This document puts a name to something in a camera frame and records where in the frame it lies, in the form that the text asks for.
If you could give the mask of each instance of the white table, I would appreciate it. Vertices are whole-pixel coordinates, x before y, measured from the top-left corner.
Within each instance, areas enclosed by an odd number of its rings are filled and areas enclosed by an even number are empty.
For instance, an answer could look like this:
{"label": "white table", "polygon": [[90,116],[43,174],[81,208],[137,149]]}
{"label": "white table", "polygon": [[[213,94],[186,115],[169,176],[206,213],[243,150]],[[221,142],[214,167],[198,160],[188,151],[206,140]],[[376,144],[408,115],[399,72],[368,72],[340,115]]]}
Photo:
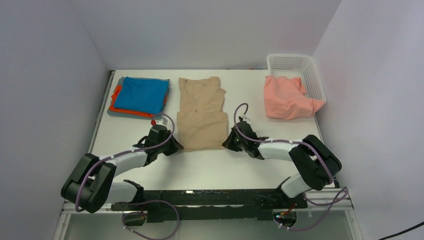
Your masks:
{"label": "white table", "polygon": [[[91,152],[104,156],[128,150],[149,133],[150,120],[107,113],[111,95],[121,77],[170,79],[170,92],[163,112],[176,120],[180,108],[178,78],[205,79],[217,76],[221,80],[221,87],[226,90],[223,111],[228,114],[228,133],[234,125],[234,110],[239,104],[248,103],[247,116],[260,137],[288,140],[302,139],[308,134],[320,137],[314,117],[286,121],[265,116],[263,87],[266,75],[267,70],[117,70],[104,101]],[[290,72],[287,76],[296,77]],[[178,129],[174,136],[178,139]],[[200,150],[179,152],[169,157],[161,154],[147,167],[130,170],[117,176],[114,181],[129,179],[142,185],[145,190],[273,189],[296,173],[295,165],[289,161],[259,160],[250,158],[246,152],[228,149]]]}

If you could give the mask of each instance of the white plastic basket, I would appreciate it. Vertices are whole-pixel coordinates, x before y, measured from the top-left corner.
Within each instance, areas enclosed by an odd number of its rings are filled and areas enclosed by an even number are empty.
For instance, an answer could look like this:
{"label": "white plastic basket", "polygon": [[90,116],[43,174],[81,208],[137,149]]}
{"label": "white plastic basket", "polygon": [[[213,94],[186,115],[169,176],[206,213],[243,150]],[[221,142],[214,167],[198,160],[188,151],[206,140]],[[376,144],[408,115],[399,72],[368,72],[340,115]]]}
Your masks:
{"label": "white plastic basket", "polygon": [[306,87],[306,96],[312,99],[327,101],[323,84],[314,59],[308,55],[270,54],[266,58],[268,72],[274,77],[300,77]]}

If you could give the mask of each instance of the purple cable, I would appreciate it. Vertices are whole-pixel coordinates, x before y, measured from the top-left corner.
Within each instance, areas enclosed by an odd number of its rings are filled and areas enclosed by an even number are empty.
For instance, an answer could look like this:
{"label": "purple cable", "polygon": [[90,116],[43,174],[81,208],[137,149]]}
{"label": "purple cable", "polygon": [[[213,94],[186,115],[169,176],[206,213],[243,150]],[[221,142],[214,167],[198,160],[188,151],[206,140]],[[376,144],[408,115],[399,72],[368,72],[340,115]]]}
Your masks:
{"label": "purple cable", "polygon": [[[146,151],[146,150],[150,150],[150,149],[155,149],[155,148],[158,148],[158,147],[160,147],[160,146],[162,146],[162,145],[164,145],[164,144],[166,144],[171,138],[172,138],[172,136],[173,136],[173,134],[174,134],[174,130],[175,130],[175,123],[174,123],[174,121],[173,121],[173,119],[170,117],[170,116],[168,116],[167,114],[165,114],[165,113],[158,113],[158,114],[155,114],[151,119],[153,120],[153,118],[155,118],[155,117],[157,117],[157,116],[165,116],[165,117],[167,117],[169,120],[170,120],[170,122],[171,122],[171,124],[172,124],[172,131],[171,131],[171,134],[168,136],[168,138],[167,139],[165,139],[165,141],[163,141],[163,142],[161,142],[161,143],[159,143],[159,144],[157,144],[157,145],[154,145],[154,146],[148,146],[148,147],[143,147],[143,148],[139,148],[139,149],[136,149],[136,150],[134,150],[134,152],[141,152],[141,151]],[[126,151],[122,151],[122,152],[119,152],[119,153],[117,153],[117,154],[115,154],[115,155],[113,155],[113,157],[114,158],[117,158],[117,157],[120,157],[120,156],[123,156],[123,155],[126,155],[126,154],[129,154],[129,153],[132,153],[132,151],[131,150],[126,150]],[[93,172],[93,170],[97,167],[97,166],[99,166],[100,164],[102,164],[102,163],[104,163],[104,162],[106,162],[106,161],[109,161],[109,160],[111,160],[112,159],[112,156],[107,156],[107,157],[105,157],[105,158],[103,158],[103,159],[101,159],[101,160],[99,160],[98,162],[96,162],[89,170],[88,170],[88,172],[87,172],[87,174],[85,175],[85,177],[84,177],[84,179],[82,179],[82,182],[81,182],[81,186],[79,187],[79,190],[78,190],[78,193],[76,194],[76,200],[75,200],[75,211],[77,212],[77,213],[79,213],[79,212],[82,212],[83,211],[83,209],[80,209],[80,200],[81,200],[81,194],[83,193],[83,189],[84,189],[84,186],[86,185],[86,182],[87,182],[87,180],[89,179],[89,177],[90,177],[90,174]]]}
{"label": "purple cable", "polygon": [[167,240],[167,239],[169,239],[170,237],[172,237],[172,236],[173,236],[173,235],[177,232],[178,227],[180,226],[180,215],[178,214],[177,209],[176,209],[176,208],[175,208],[175,207],[174,207],[171,203],[169,203],[169,202],[167,202],[167,201],[164,201],[164,200],[150,200],[150,201],[144,201],[144,202],[140,202],[140,203],[127,203],[127,204],[128,204],[128,205],[136,206],[136,205],[143,205],[143,204],[150,204],[150,203],[164,203],[164,204],[169,205],[169,206],[170,206],[170,207],[174,210],[174,212],[175,212],[175,214],[176,214],[176,226],[175,226],[174,230],[171,232],[171,234],[169,234],[168,236],[166,236],[166,237],[164,237],[164,238],[151,238],[151,237],[148,237],[148,236],[145,236],[145,235],[143,235],[143,234],[139,233],[138,231],[136,231],[136,230],[134,230],[134,229],[132,229],[132,228],[127,227],[127,226],[125,225],[125,218],[126,218],[128,215],[140,214],[139,212],[130,212],[130,213],[125,214],[125,215],[122,217],[122,225],[123,225],[123,227],[124,227],[126,230],[128,230],[128,231],[130,231],[130,232],[132,232],[132,233],[135,233],[135,234],[137,234],[138,236],[140,236],[140,237],[142,237],[142,238],[145,238],[145,239],[147,239],[147,240]]}
{"label": "purple cable", "polygon": [[[247,139],[249,141],[252,141],[252,142],[256,142],[256,143],[267,143],[267,144],[270,144],[270,143],[287,143],[287,144],[289,144],[290,143],[289,140],[285,140],[285,139],[277,139],[277,140],[273,140],[273,141],[271,141],[271,140],[256,140],[256,139],[253,139],[253,138],[250,138],[250,137],[244,135],[242,133],[242,131],[240,131],[239,127],[237,126],[237,121],[236,121],[237,112],[239,111],[239,109],[242,106],[246,106],[246,110],[244,111],[244,114],[246,114],[248,112],[249,104],[247,104],[246,102],[244,102],[244,103],[238,105],[238,107],[234,111],[233,120],[234,120],[234,126],[237,129],[237,132],[241,136],[243,136],[243,138],[245,138],[245,139]],[[292,143],[293,144],[304,145],[307,148],[309,148],[313,152],[313,154],[315,154],[315,156],[318,158],[318,161],[321,163],[322,167],[324,168],[325,172],[328,175],[328,179],[329,179],[329,183],[328,184],[332,184],[333,183],[333,176],[332,176],[329,168],[327,167],[327,165],[324,163],[323,158],[318,154],[317,150],[315,150],[310,144],[308,144],[306,142],[303,142],[303,141],[293,141]]]}
{"label": "purple cable", "polygon": [[[340,200],[337,201],[337,198],[339,197],[339,195],[345,192],[344,195],[340,198]],[[290,227],[285,227],[283,225],[280,225],[280,223],[278,223],[276,221],[276,219],[274,218],[274,222],[278,225],[278,227],[284,228],[288,231],[294,231],[294,232],[301,232],[301,231],[307,231],[307,230],[311,230],[313,228],[315,228],[316,226],[318,226],[323,220],[324,218],[329,214],[330,209],[332,208],[333,204],[340,202],[342,199],[344,199],[347,195],[348,195],[348,189],[346,187],[343,187],[334,197],[333,201],[330,203],[326,203],[327,205],[329,205],[329,207],[327,208],[327,210],[324,212],[324,214],[322,214],[322,216],[318,219],[318,221],[316,221],[314,224],[305,227],[305,228],[298,228],[298,229],[292,229]]]}

